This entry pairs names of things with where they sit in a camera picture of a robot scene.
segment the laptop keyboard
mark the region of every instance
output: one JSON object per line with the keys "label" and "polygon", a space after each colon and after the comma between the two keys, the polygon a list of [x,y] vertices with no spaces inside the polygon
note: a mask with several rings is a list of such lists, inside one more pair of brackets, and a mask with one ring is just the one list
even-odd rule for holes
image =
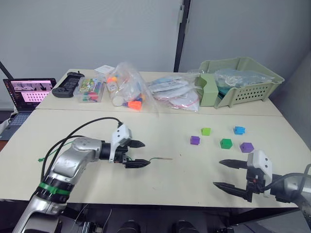
{"label": "laptop keyboard", "polygon": [[10,125],[22,125],[27,117],[29,117],[29,114],[17,114],[11,121]]}

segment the green cube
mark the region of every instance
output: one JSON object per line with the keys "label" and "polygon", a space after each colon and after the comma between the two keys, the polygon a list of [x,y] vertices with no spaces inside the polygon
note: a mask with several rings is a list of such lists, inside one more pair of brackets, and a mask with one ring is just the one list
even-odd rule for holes
{"label": "green cube", "polygon": [[210,128],[202,128],[201,133],[203,136],[209,136],[210,135]]}
{"label": "green cube", "polygon": [[223,138],[221,141],[220,141],[220,146],[222,149],[230,149],[232,147],[232,141],[231,139],[225,139]]}

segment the plastic bag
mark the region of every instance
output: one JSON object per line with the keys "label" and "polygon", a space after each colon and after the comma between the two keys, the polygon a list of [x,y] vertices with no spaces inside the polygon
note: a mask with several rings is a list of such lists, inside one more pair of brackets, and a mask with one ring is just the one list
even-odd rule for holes
{"label": "plastic bag", "polygon": [[156,101],[140,73],[129,63],[122,62],[106,75],[112,104],[141,110],[148,105],[158,112]]}
{"label": "plastic bag", "polygon": [[194,91],[198,74],[175,74],[148,83],[154,98],[172,108],[199,110],[199,96]]}
{"label": "plastic bag", "polygon": [[258,72],[234,69],[220,69],[214,73],[215,81],[220,88],[241,87],[257,83],[271,82],[274,77]]}

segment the colored toy pieces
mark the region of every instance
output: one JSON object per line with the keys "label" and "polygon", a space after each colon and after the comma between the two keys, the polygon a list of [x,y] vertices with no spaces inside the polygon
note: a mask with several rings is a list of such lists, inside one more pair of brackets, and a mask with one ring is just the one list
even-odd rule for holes
{"label": "colored toy pieces", "polygon": [[230,149],[232,147],[232,141],[231,139],[226,139],[226,138],[223,138],[221,141],[220,141],[220,146],[222,149]]}
{"label": "colored toy pieces", "polygon": [[199,145],[200,144],[200,138],[197,136],[191,136],[190,144],[191,145]]}
{"label": "colored toy pieces", "polygon": [[250,153],[254,150],[253,144],[250,142],[243,142],[240,148],[243,153]]}
{"label": "colored toy pieces", "polygon": [[210,128],[202,128],[201,133],[203,136],[209,136],[210,135]]}
{"label": "colored toy pieces", "polygon": [[245,133],[245,128],[241,126],[236,126],[233,131],[234,134],[243,135]]}

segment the green plastic basket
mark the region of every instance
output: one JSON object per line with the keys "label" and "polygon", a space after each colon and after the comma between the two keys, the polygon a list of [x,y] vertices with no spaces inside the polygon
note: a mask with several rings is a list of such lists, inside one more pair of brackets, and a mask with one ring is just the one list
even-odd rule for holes
{"label": "green plastic basket", "polygon": [[243,86],[241,88],[233,87],[228,93],[220,99],[216,99],[215,108],[229,106],[230,108],[237,103],[245,103],[254,100],[265,101],[270,94],[284,81],[284,79],[264,67],[254,59],[249,57],[238,57],[233,59],[225,59],[218,61],[204,61],[201,63],[199,70],[204,73],[214,73],[219,69],[236,69],[236,70],[252,70],[265,75],[274,77],[272,82],[259,83],[254,85]]}

